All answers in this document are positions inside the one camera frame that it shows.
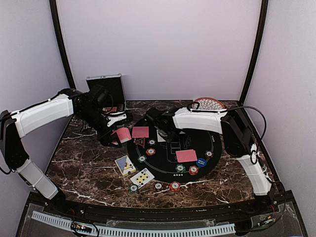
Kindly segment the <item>red card deck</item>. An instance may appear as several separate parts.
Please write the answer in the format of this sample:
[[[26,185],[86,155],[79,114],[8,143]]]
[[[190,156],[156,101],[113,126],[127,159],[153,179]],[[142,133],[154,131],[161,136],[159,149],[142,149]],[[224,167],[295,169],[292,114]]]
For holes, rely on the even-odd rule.
[[[122,128],[119,128],[117,130],[115,130],[112,135],[117,135],[118,136],[118,139],[121,143],[125,143],[129,140],[131,140],[131,135],[130,135],[130,131],[127,127],[122,127]]]

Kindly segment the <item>ace of spades card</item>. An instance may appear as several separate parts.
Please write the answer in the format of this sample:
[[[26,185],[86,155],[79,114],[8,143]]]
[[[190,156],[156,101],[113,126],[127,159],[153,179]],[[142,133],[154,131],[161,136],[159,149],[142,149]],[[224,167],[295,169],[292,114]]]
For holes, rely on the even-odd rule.
[[[166,142],[166,140],[160,135],[158,130],[157,130],[157,141],[158,142]]]

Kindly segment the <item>100 chips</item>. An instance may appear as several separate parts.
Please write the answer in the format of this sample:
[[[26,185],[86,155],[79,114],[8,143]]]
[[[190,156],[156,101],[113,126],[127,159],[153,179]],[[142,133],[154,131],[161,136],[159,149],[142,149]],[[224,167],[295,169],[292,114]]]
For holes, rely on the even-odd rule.
[[[149,140],[149,141],[148,141],[148,144],[149,144],[150,146],[153,146],[153,145],[156,144],[156,141],[155,141],[154,139]]]
[[[205,156],[206,156],[207,158],[211,158],[211,157],[213,157],[213,152],[212,152],[212,151],[206,151],[206,152],[205,152]]]

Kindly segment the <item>dealt red card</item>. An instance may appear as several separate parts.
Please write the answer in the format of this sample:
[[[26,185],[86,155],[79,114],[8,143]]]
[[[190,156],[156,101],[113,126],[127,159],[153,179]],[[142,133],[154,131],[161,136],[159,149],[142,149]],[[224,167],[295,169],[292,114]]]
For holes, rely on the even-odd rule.
[[[132,138],[149,138],[149,127],[134,126],[132,129]]]
[[[198,160],[196,152],[193,149],[176,151],[176,158],[178,163],[193,162]]]

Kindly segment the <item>red triangular all-in marker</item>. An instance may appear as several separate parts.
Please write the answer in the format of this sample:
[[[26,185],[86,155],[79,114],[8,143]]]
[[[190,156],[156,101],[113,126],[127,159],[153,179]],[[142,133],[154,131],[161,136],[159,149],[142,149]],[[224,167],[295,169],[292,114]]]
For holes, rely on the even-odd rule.
[[[137,146],[141,146],[141,147],[145,147],[146,145],[146,138],[137,138],[134,140],[134,144],[136,144]]]

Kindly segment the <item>red chips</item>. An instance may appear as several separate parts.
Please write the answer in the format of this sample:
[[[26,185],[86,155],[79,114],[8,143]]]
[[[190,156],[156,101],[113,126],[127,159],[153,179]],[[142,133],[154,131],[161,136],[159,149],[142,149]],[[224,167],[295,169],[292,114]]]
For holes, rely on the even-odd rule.
[[[190,175],[197,175],[198,174],[198,167],[195,165],[190,166],[189,174]]]
[[[149,156],[153,156],[156,153],[154,148],[149,148],[146,150],[146,154]]]

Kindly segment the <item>green chips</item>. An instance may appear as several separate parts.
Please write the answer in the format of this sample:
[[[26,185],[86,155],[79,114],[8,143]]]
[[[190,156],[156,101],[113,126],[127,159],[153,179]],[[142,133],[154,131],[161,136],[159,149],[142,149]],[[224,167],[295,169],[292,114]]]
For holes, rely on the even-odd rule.
[[[175,169],[178,173],[184,173],[186,171],[186,168],[183,164],[177,164]]]
[[[147,160],[146,156],[139,156],[139,157],[138,157],[138,161],[139,161],[140,163],[144,163],[144,162],[146,162],[146,160]]]

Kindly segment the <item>six of spades card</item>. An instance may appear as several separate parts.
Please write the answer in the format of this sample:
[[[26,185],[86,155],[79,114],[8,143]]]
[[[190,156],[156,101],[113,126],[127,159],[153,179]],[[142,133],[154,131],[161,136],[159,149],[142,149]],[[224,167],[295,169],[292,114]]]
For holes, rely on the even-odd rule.
[[[130,180],[133,184],[137,185],[138,188],[141,188],[154,178],[154,175],[147,168],[144,168],[136,175],[131,177]]]

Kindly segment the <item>green poker chip stack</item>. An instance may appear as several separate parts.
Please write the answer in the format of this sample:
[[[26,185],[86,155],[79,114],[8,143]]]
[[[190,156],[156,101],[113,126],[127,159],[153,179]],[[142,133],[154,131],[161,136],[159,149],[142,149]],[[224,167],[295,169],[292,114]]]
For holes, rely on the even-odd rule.
[[[131,194],[137,193],[139,190],[138,185],[132,184],[128,187],[128,192]]]

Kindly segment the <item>blue small blind button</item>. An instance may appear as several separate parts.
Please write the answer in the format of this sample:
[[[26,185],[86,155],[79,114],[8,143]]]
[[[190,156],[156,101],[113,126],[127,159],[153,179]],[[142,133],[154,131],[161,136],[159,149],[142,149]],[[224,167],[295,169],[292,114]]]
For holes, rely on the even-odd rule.
[[[198,167],[205,167],[207,165],[207,160],[203,159],[203,158],[199,158],[196,161],[196,164]]]

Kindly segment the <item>black-red 100 chip stack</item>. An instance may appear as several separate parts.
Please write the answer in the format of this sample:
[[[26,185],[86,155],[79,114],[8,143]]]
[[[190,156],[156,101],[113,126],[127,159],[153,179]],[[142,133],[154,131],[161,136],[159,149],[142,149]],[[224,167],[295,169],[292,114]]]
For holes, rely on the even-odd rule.
[[[162,184],[161,183],[155,183],[155,189],[156,190],[162,189]]]

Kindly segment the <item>red-gold 5 chip stack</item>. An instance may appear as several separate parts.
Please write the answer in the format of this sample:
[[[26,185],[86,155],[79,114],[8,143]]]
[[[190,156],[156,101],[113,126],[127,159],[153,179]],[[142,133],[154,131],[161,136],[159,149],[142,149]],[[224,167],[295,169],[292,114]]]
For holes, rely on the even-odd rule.
[[[169,188],[173,192],[178,192],[181,188],[181,184],[179,182],[174,181],[170,183]]]

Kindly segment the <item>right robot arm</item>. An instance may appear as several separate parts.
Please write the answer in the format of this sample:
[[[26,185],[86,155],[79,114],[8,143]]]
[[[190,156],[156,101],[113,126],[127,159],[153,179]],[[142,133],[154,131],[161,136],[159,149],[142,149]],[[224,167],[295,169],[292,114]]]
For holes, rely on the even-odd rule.
[[[241,107],[206,110],[199,102],[185,107],[160,111],[155,107],[145,113],[145,120],[155,127],[160,136],[170,142],[183,129],[205,130],[222,135],[226,153],[236,158],[248,176],[255,197],[252,210],[263,214],[271,206],[269,196],[275,188],[259,155],[261,140],[254,140],[252,129]]]

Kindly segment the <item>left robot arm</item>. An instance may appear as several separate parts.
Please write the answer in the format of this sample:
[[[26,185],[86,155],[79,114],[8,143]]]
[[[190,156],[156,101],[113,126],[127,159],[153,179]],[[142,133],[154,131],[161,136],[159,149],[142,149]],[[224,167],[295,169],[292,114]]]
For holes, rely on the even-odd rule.
[[[101,85],[89,92],[65,88],[44,102],[14,112],[0,114],[0,150],[10,172],[17,172],[33,189],[50,200],[50,207],[59,215],[66,215],[70,205],[63,200],[63,192],[31,161],[21,139],[55,120],[79,115],[97,134],[105,147],[121,147],[114,131],[118,125],[133,120],[130,112],[105,112],[104,102],[109,92]]]

